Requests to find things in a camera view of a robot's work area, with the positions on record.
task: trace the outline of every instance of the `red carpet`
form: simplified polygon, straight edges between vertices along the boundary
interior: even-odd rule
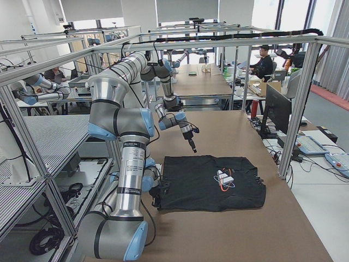
[[[333,104],[340,106],[341,108],[344,108],[345,110],[349,111],[349,102],[345,101],[344,99],[340,98],[334,93],[331,93],[330,91],[326,90],[323,87],[319,87],[316,85],[311,85],[311,89],[313,93],[317,94],[318,96],[332,102]]]

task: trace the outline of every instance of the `wooden tabletop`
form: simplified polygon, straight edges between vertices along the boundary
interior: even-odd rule
[[[193,138],[197,153],[192,152],[179,127],[172,127],[161,131],[160,139],[150,145],[151,157],[157,163],[163,163],[165,156],[246,157],[264,180],[266,201],[256,210],[159,212],[144,194],[143,202],[154,216],[158,232],[139,261],[332,261],[286,182],[279,179],[276,165],[245,113],[202,111],[186,112],[186,116],[200,128]],[[149,225],[149,242],[153,226],[142,212]]]
[[[185,64],[177,70],[175,78],[177,83],[172,84],[174,92],[180,96],[214,96],[229,95],[231,88],[220,70],[215,64],[210,64],[211,73],[204,73],[201,70],[203,64]],[[195,76],[189,76],[188,72],[196,72]],[[158,96],[163,96],[162,88],[159,88]]]

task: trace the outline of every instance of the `cardboard box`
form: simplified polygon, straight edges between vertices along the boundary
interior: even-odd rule
[[[256,95],[259,97],[265,97],[267,93],[267,85],[274,87],[277,91],[281,93],[281,82],[262,82],[259,83],[249,83],[249,87]]]

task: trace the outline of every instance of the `roller shade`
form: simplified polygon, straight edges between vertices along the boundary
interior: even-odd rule
[[[68,22],[123,17],[121,0],[61,0]]]
[[[157,7],[159,23],[218,18],[218,0],[157,0]]]

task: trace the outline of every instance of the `man in black jacket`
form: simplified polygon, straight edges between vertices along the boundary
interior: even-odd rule
[[[260,56],[261,59],[258,61],[258,63],[250,65],[250,68],[252,70],[252,74],[255,74],[260,79],[264,78],[264,82],[267,82],[270,76],[273,73],[273,61],[268,54],[269,46],[268,45],[262,45],[260,47]]]

